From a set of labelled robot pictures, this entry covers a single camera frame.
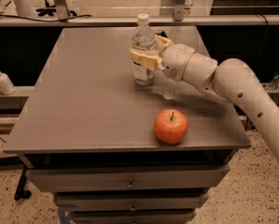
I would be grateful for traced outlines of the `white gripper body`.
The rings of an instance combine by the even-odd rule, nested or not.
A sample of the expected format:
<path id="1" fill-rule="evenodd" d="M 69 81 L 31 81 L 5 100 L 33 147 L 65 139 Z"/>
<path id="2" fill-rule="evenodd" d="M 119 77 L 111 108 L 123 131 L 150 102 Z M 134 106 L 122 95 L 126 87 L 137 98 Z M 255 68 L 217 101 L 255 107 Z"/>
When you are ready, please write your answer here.
<path id="1" fill-rule="evenodd" d="M 173 44 L 162 53 L 163 74 L 175 81 L 183 79 L 189 59 L 195 49 L 184 44 Z"/>

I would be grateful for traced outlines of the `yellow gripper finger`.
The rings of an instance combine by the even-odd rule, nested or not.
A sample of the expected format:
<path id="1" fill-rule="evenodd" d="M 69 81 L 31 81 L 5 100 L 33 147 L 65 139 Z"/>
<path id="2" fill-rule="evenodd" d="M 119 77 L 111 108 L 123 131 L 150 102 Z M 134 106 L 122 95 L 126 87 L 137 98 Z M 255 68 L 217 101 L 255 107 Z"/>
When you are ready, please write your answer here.
<path id="1" fill-rule="evenodd" d="M 161 35 L 155 35 L 155 41 L 159 54 L 162 54 L 169 46 L 173 45 L 173 42 L 169 38 Z"/>
<path id="2" fill-rule="evenodd" d="M 133 62 L 152 70 L 163 70 L 163 60 L 157 50 L 139 50 L 130 49 L 131 59 Z"/>

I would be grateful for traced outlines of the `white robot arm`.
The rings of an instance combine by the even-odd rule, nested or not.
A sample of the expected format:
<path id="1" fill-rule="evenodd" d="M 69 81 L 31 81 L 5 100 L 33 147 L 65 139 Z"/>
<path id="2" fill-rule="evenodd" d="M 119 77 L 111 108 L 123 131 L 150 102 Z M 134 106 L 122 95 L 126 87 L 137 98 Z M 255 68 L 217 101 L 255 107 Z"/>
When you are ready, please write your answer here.
<path id="1" fill-rule="evenodd" d="M 161 70 L 168 78 L 184 81 L 212 99 L 237 105 L 279 163 L 279 106 L 245 62 L 227 59 L 218 63 L 160 35 L 135 38 L 131 57 L 133 62 L 149 70 Z"/>

